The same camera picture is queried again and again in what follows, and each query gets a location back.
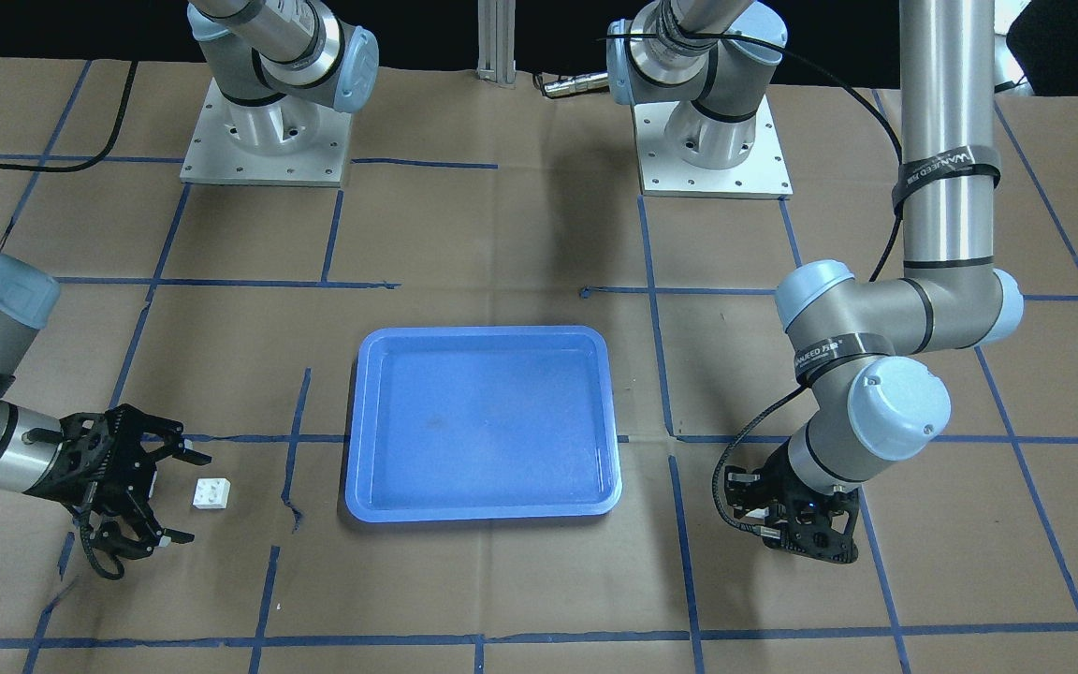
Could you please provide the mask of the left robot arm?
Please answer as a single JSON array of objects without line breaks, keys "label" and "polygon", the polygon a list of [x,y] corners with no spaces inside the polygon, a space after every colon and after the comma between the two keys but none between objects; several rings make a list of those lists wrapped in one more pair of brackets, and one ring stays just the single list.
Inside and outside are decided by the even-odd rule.
[{"label": "left robot arm", "polygon": [[[991,1],[903,1],[901,134],[892,201],[904,235],[897,280],[857,280],[835,260],[792,271],[775,291],[813,417],[746,471],[725,457],[716,511],[769,548],[833,564],[857,558],[869,479],[914,457],[951,416],[944,383],[915,355],[1009,338],[1024,299],[994,264],[1000,157],[991,108]],[[618,104],[671,110],[655,154],[694,178],[732,178],[758,145],[758,110],[787,55],[787,27],[756,1],[653,1],[605,36]]]}]

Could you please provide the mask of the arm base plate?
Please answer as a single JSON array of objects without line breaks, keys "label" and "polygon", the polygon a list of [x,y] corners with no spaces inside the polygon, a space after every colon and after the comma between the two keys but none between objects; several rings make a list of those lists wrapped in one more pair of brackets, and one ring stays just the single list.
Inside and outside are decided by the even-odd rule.
[{"label": "arm base plate", "polygon": [[641,193],[650,197],[779,200],[794,193],[773,112],[730,124],[690,102],[632,107]]},{"label": "arm base plate", "polygon": [[286,97],[229,101],[210,82],[180,179],[215,185],[342,187],[354,115]]}]

